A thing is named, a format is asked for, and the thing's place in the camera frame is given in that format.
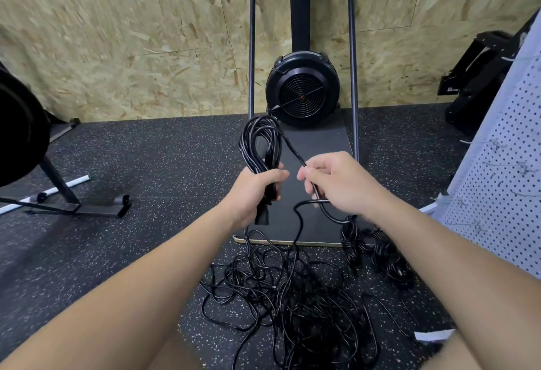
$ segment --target hand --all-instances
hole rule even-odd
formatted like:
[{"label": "hand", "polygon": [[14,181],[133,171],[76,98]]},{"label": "hand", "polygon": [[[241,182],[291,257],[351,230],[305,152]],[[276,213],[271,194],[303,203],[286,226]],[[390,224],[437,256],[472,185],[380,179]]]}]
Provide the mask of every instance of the hand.
[{"label": "hand", "polygon": [[250,169],[244,168],[229,193],[219,204],[226,215],[233,218],[233,229],[244,229],[253,223],[257,214],[256,207],[265,194],[265,186],[276,183],[276,200],[279,201],[282,182],[288,176],[289,172],[283,170],[282,163],[278,169],[257,175],[254,175]]},{"label": "hand", "polygon": [[347,152],[325,153],[306,161],[297,174],[305,181],[306,193],[315,199],[312,183],[321,198],[327,198],[343,212],[374,220],[378,207],[385,206],[392,194],[381,186]]}]

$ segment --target wooden wall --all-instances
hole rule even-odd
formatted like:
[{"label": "wooden wall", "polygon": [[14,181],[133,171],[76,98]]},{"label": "wooden wall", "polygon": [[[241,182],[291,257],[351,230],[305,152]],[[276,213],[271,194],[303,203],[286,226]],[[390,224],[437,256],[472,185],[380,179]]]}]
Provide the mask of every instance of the wooden wall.
[{"label": "wooden wall", "polygon": [[[361,106],[452,100],[439,78],[480,31],[541,0],[356,0]],[[346,0],[312,0],[312,43],[349,99]],[[247,111],[249,0],[0,0],[0,59],[45,107],[84,121]],[[256,107],[291,51],[289,0],[257,0]]]}]

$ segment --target forearm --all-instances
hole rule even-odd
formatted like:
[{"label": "forearm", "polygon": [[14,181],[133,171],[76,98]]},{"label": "forearm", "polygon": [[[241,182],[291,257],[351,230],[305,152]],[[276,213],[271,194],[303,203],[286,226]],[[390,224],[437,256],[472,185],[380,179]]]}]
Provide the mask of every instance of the forearm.
[{"label": "forearm", "polygon": [[539,280],[391,195],[371,218],[441,300],[484,368],[538,367]]},{"label": "forearm", "polygon": [[146,369],[233,222],[214,208],[60,313],[1,370]]}]

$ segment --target person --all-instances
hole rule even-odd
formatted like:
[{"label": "person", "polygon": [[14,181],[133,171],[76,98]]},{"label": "person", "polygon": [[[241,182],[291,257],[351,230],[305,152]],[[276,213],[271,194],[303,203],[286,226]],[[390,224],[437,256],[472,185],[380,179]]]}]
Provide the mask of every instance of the person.
[{"label": "person", "polygon": [[[179,335],[181,311],[222,244],[253,222],[265,186],[288,175],[245,168],[216,207],[52,319],[0,370],[200,368]],[[346,152],[313,157],[297,179],[379,225],[455,321],[423,370],[539,368],[539,280],[401,201]]]}]

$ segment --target person's right arm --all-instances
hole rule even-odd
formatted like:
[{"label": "person's right arm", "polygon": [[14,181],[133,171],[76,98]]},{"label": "person's right arm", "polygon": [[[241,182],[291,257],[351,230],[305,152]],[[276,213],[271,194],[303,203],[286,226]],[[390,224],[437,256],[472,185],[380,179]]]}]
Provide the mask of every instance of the person's right arm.
[{"label": "person's right arm", "polygon": [[346,152],[318,155],[297,175],[392,239],[456,323],[484,369],[539,369],[541,281],[392,195]]}]

